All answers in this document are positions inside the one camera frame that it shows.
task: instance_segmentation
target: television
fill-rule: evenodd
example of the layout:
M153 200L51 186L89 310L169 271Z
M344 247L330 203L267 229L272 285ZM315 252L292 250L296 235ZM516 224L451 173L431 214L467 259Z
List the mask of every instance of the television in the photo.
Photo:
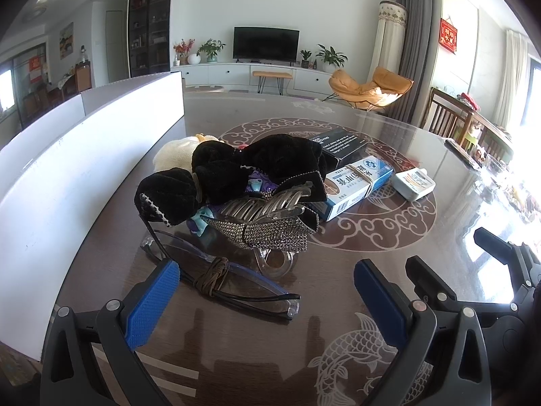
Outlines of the television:
M236 27L233 59L297 61L299 31L272 27Z

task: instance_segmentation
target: ceiling light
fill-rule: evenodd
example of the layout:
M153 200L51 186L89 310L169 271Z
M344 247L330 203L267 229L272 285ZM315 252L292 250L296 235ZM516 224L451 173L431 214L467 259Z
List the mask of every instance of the ceiling light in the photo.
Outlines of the ceiling light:
M28 23L28 21L32 21L34 18L42 15L46 10L47 8L45 6L36 6L23 15L22 22Z

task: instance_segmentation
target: fish pattern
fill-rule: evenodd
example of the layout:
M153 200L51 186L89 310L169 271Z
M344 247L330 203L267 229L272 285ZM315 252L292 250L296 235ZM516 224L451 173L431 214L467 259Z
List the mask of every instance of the fish pattern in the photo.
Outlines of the fish pattern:
M313 358L308 367L317 367L317 406L353 406L355 400L345 395L340 389L340 378L347 380L345 367L353 361L367 365L373 373L378 363L388 365L393 360L397 349L389 346L383 340L378 326L366 314L355 313L361 322L361 329L350 331L332 341L322 356ZM426 384L432 366L425 363L421 366L415 383L410 389L403 404L416 398ZM379 381L379 377L368 378L362 391L368 395Z

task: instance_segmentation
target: flower vase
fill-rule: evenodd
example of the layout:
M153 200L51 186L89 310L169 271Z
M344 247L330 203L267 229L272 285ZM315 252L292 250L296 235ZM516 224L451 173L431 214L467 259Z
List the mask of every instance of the flower vase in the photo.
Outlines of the flower vase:
M188 56L188 64L194 65L194 64L199 64L200 62L201 62L200 55L196 53L192 53L190 56Z

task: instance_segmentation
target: white vase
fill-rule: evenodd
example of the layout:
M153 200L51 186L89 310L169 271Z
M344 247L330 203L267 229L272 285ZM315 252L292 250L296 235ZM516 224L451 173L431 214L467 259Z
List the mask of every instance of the white vase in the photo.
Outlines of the white vase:
M194 65L194 64L199 64L200 62L201 62L200 55L196 53L192 53L190 56L188 56L188 64Z
M336 66L334 64L323 63L323 71L327 73L334 73Z

